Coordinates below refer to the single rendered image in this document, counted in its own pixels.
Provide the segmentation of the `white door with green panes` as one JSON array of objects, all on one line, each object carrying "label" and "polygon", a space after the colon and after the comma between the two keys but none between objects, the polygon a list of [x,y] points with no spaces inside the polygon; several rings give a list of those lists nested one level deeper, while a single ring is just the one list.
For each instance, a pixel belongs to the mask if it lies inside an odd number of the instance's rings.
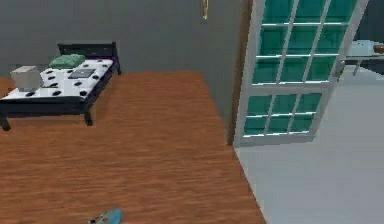
[{"label": "white door with green panes", "polygon": [[235,148],[310,142],[370,0],[253,0]]}]

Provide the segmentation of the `green pillow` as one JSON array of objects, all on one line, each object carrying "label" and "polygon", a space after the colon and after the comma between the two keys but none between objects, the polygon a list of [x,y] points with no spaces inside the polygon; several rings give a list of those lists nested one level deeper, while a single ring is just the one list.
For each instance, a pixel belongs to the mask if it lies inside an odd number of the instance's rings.
[{"label": "green pillow", "polygon": [[69,54],[61,55],[51,61],[50,68],[53,69],[72,69],[82,64],[86,60],[84,55]]}]

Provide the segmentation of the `grey laptop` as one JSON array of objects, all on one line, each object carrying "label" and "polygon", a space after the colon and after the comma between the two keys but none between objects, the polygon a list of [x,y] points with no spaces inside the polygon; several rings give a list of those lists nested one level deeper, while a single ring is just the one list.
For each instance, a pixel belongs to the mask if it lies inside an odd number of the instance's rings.
[{"label": "grey laptop", "polygon": [[95,69],[78,69],[72,72],[68,78],[69,79],[82,79],[82,78],[89,78],[92,76],[95,72]]}]

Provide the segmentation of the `pale blue box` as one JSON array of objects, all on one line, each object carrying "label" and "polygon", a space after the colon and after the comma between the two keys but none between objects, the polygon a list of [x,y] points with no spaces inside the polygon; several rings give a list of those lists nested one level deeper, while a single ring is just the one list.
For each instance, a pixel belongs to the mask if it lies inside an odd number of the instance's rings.
[{"label": "pale blue box", "polygon": [[356,40],[353,41],[348,55],[352,57],[358,56],[371,56],[374,54],[374,42],[370,40]]}]

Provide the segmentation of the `blue flat object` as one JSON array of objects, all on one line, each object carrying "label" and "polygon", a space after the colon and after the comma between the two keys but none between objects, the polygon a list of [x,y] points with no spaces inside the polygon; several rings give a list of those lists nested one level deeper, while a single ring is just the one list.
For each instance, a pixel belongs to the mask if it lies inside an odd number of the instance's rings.
[{"label": "blue flat object", "polygon": [[122,221],[122,210],[112,209],[90,219],[87,224],[121,224]]}]

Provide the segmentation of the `grey table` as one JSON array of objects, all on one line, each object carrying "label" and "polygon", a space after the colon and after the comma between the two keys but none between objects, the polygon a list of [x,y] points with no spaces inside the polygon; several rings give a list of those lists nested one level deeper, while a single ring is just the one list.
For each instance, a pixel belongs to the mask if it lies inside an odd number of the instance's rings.
[{"label": "grey table", "polygon": [[363,61],[369,61],[369,60],[384,60],[384,54],[375,54],[370,56],[347,56],[345,59],[342,60],[342,65],[346,65],[347,62],[350,61],[356,61],[355,69],[353,71],[353,76],[356,76],[360,65]]}]

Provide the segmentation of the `grey box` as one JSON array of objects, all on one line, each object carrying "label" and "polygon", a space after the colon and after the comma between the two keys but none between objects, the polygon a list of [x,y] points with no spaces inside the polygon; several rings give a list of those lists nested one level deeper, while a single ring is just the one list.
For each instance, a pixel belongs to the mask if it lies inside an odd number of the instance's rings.
[{"label": "grey box", "polygon": [[43,79],[36,66],[21,66],[10,72],[15,87],[21,92],[36,91],[43,86]]}]

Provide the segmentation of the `black bed with dotted cover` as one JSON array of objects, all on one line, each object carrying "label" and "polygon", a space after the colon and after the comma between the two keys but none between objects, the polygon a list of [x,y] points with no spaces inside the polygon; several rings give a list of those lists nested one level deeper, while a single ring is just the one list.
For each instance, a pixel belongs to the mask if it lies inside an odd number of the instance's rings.
[{"label": "black bed with dotted cover", "polygon": [[[40,73],[43,87],[32,92],[17,88],[0,98],[0,126],[11,129],[8,118],[84,115],[93,125],[90,109],[109,83],[114,72],[121,74],[116,43],[59,43],[60,55],[79,54],[86,60],[72,69],[47,68]],[[95,69],[89,78],[69,79],[78,69]]]}]

